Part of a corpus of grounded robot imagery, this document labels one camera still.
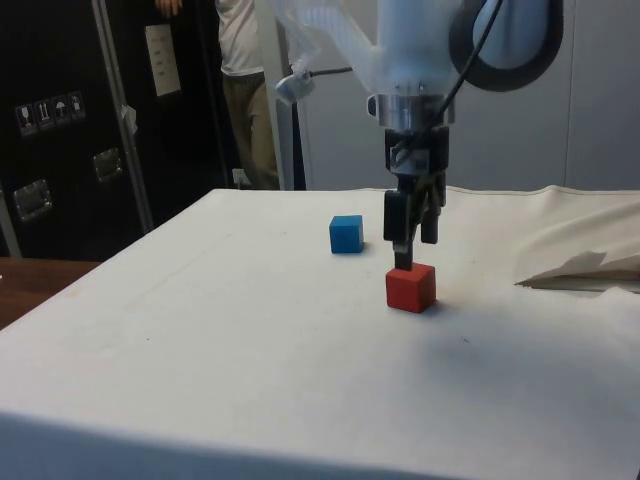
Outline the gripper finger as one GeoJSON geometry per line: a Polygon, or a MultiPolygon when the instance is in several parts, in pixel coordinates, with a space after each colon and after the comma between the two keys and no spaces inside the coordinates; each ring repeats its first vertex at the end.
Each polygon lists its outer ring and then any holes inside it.
{"type": "Polygon", "coordinates": [[[439,238],[439,218],[446,205],[446,176],[439,173],[427,183],[424,211],[421,221],[421,241],[437,244],[439,238]]]}
{"type": "Polygon", "coordinates": [[[396,269],[411,271],[413,268],[412,195],[415,178],[399,176],[396,189],[384,194],[383,238],[392,244],[396,269]]]}

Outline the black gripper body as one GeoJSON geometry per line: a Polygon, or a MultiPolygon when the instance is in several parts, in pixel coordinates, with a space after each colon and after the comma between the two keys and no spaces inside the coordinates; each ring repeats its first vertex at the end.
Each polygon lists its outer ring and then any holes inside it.
{"type": "Polygon", "coordinates": [[[396,176],[422,177],[445,171],[449,165],[449,128],[428,132],[385,131],[385,166],[396,176]]]}

